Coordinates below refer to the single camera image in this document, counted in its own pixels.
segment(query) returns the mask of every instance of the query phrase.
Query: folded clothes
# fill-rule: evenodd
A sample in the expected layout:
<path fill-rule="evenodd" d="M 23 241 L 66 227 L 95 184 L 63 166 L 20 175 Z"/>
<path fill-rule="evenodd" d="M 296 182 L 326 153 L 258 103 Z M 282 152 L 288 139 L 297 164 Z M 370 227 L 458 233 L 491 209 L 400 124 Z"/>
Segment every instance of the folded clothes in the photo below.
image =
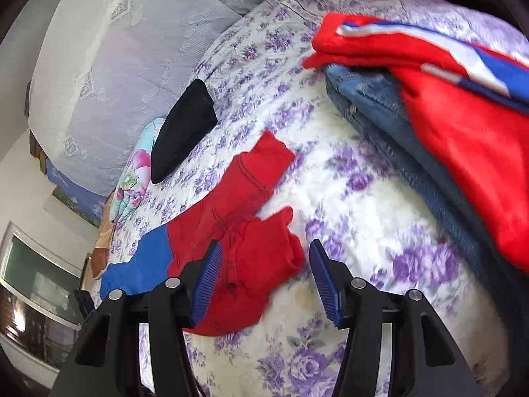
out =
<path fill-rule="evenodd" d="M 141 203 L 151 181 L 151 151 L 165 119 L 156 118 L 143 129 L 117 183 L 110 222 L 123 224 Z"/>
<path fill-rule="evenodd" d="M 170 175 L 217 122 L 205 83 L 195 79 L 167 115 L 152 148 L 152 183 Z"/>
<path fill-rule="evenodd" d="M 528 68 L 443 34 L 387 24 L 327 15 L 304 67 L 387 67 L 401 82 L 417 138 L 448 169 L 502 255 L 529 272 L 529 118 L 521 112 Z"/>
<path fill-rule="evenodd" d="M 519 381 L 527 377 L 529 349 L 527 276 L 499 254 L 483 221 L 446 168 L 420 143 L 393 75 L 384 68 L 331 64 L 325 68 L 325 78 L 327 93 L 339 112 L 422 196 L 490 293 L 508 333 L 508 386 L 519 389 Z"/>
<path fill-rule="evenodd" d="M 291 207 L 266 220 L 254 216 L 294 157 L 266 131 L 250 152 L 233 158 L 206 197 L 145 234 L 131 261 L 109 265 L 101 297 L 113 288 L 127 294 L 153 289 L 167 276 L 178 276 L 187 262 L 201 259 L 215 239 L 223 250 L 221 272 L 206 317 L 189 332 L 223 335 L 258 322 L 269 293 L 305 262 L 298 237 L 287 228 Z"/>

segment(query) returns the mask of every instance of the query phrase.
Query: white stripe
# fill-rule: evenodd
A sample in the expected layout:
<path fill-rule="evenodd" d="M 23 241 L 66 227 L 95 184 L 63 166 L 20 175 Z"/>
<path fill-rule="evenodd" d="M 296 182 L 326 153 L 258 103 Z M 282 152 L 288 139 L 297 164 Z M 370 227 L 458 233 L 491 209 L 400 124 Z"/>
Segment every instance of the white stripe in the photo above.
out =
<path fill-rule="evenodd" d="M 411 37 L 420 38 L 448 51 L 450 55 L 452 55 L 452 57 L 466 69 L 470 79 L 473 81 L 478 82 L 499 94 L 510 97 L 507 85 L 494 76 L 485 63 L 483 63 L 478 53 L 471 46 L 458 42 L 453 38 L 433 33 L 432 31 L 423 30 L 421 28 L 415 28 L 413 26 L 377 25 L 374 23 L 361 27 L 340 25 L 336 32 L 344 37 L 365 37 L 371 34 L 381 33 L 403 33 Z"/>
<path fill-rule="evenodd" d="M 454 85 L 459 84 L 459 81 L 463 77 L 461 76 L 461 74 L 443 70 L 442 68 L 439 68 L 427 62 L 421 65 L 421 71 L 436 76 Z"/>

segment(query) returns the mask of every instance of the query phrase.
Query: blue cloth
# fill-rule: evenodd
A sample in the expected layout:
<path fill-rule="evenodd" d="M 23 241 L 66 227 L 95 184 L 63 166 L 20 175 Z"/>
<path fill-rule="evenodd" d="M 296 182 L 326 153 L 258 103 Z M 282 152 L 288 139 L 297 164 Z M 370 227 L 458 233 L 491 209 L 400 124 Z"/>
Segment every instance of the blue cloth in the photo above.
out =
<path fill-rule="evenodd" d="M 165 225 L 144 234 L 129 262 L 109 264 L 101 277 L 100 296 L 115 288 L 133 295 L 154 289 L 167 279 L 167 268 L 173 259 Z"/>
<path fill-rule="evenodd" d="M 481 218 L 446 168 L 420 143 L 389 72 L 329 65 L 327 94 L 344 118 L 366 138 L 424 199 L 450 234 L 459 252 L 490 293 L 509 339 L 510 387 L 527 377 L 529 353 L 529 280 L 496 249 Z"/>
<path fill-rule="evenodd" d="M 92 221 L 99 225 L 106 197 L 73 183 L 55 167 L 49 158 L 46 159 L 46 177 L 61 189 L 78 210 L 86 213 Z"/>

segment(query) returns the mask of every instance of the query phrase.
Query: red sweater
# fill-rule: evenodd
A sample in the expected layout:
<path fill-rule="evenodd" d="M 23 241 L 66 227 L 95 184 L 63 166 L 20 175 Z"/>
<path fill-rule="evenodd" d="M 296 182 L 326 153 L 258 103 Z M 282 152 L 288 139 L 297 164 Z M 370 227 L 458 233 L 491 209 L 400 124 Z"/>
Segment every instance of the red sweater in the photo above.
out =
<path fill-rule="evenodd" d="M 444 51 L 432 43 L 417 43 L 403 34 L 337 34 L 344 22 L 366 25 L 373 21 L 379 20 L 326 15 L 313 39 L 316 53 L 303 67 L 329 63 L 387 67 L 401 82 L 400 92 L 417 138 L 448 169 L 500 252 L 529 272 L 529 118 L 421 71 L 425 62 L 444 67 Z M 524 67 L 505 55 L 487 52 Z M 450 67 L 466 75 L 457 66 Z"/>
<path fill-rule="evenodd" d="M 264 221 L 254 216 L 294 157 L 266 131 L 250 152 L 233 158 L 206 197 L 167 224 L 173 252 L 169 276 L 201 259 L 212 239 L 222 244 L 224 261 L 206 317 L 187 331 L 222 335 L 255 324 L 270 291 L 303 266 L 300 241 L 287 229 L 292 208 Z"/>

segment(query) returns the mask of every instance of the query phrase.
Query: floral fabric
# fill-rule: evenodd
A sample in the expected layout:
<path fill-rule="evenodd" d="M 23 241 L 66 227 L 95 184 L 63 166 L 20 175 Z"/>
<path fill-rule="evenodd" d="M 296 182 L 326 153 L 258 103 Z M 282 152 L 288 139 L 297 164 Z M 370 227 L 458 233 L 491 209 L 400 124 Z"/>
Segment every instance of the floral fabric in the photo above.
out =
<path fill-rule="evenodd" d="M 219 37 L 198 65 L 195 76 L 212 91 L 219 123 L 172 176 L 149 186 L 117 230 L 110 262 L 128 261 L 143 234 L 201 200 L 232 158 L 270 129 L 296 159 L 259 216 L 290 205 L 290 230 L 305 249 L 319 238 L 332 259 L 377 288 L 423 291 L 483 394 L 495 395 L 508 377 L 506 335 L 487 292 L 420 197 L 339 115 L 323 73 L 301 67 L 330 10 L 421 25 L 517 58 L 529 51 L 505 22 L 441 0 L 267 0 Z M 390 335 L 384 327 L 377 396 L 387 395 Z M 186 344 L 208 396 L 330 397 L 346 337 L 326 319 L 305 267 L 272 294 L 257 325 L 217 338 L 189 334 Z M 153 388 L 148 341 L 148 326 L 141 326 L 142 378 Z"/>

